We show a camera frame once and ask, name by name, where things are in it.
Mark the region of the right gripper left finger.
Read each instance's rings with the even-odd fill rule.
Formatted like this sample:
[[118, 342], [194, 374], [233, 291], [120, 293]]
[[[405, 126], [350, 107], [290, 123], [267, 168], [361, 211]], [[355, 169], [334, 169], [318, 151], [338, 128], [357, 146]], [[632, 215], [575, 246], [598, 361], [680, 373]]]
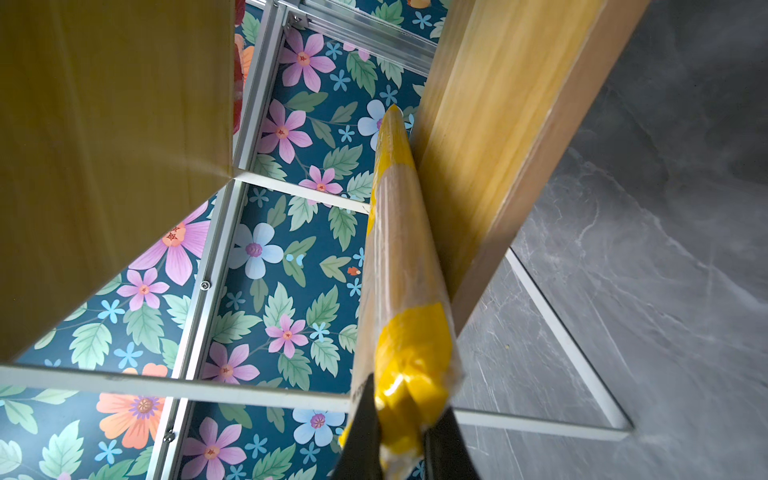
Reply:
[[374, 376], [366, 379], [332, 480], [382, 480], [381, 428], [375, 405]]

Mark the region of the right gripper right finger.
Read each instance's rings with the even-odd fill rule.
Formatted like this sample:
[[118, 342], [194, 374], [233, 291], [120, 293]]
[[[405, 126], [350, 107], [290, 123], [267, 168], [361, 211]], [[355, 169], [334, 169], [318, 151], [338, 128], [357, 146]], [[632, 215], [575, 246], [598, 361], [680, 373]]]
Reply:
[[448, 407], [424, 434], [424, 465], [426, 479], [480, 479], [452, 407]]

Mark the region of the yellow Pastatime spaghetti pack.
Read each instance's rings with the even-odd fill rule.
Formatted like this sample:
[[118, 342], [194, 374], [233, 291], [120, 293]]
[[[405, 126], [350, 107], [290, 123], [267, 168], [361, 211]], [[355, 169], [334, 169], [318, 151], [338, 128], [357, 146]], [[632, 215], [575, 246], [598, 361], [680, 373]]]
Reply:
[[405, 479], [463, 379], [450, 300], [401, 110], [378, 134], [345, 445], [372, 374], [383, 479]]

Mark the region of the red spaghetti pack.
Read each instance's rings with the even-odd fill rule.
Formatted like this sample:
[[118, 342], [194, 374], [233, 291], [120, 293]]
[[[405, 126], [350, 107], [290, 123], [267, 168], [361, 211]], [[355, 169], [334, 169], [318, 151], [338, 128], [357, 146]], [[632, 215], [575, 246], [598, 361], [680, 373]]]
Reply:
[[[246, 1], [235, 1], [235, 27], [242, 25], [246, 12]], [[244, 46], [244, 39], [240, 34], [234, 36], [234, 88], [233, 88], [233, 133], [240, 130], [243, 105], [244, 75], [242, 67], [241, 52]]]

